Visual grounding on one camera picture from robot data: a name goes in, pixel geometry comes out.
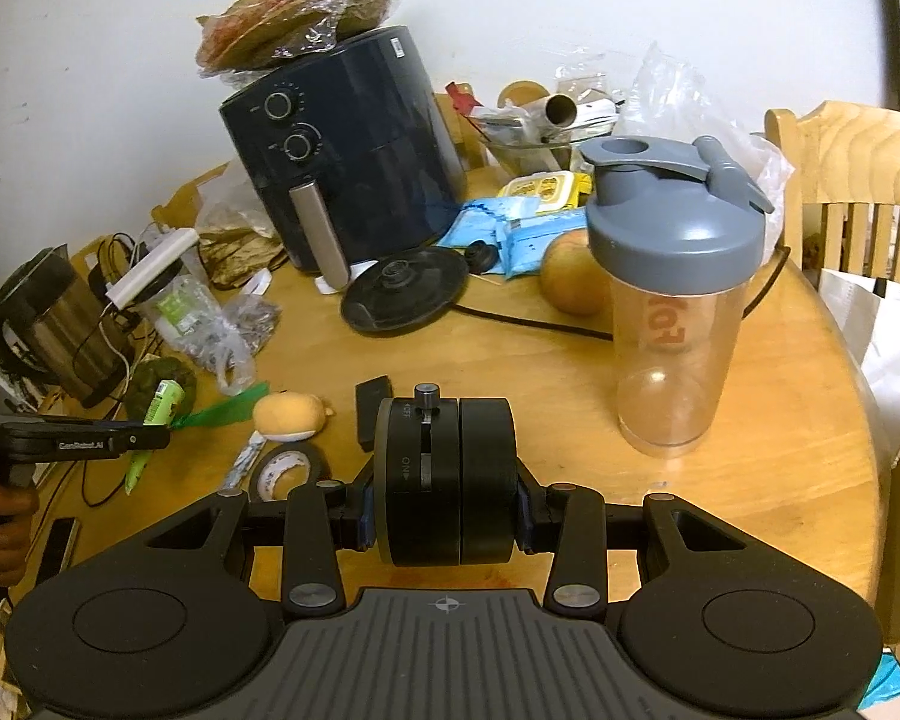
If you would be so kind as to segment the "person left hand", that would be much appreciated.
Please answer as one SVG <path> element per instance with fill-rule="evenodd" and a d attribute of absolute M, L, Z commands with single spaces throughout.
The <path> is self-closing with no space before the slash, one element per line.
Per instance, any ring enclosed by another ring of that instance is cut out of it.
<path fill-rule="evenodd" d="M 0 587 L 12 587 L 25 574 L 30 530 L 38 511 L 34 486 L 0 484 Z"/>

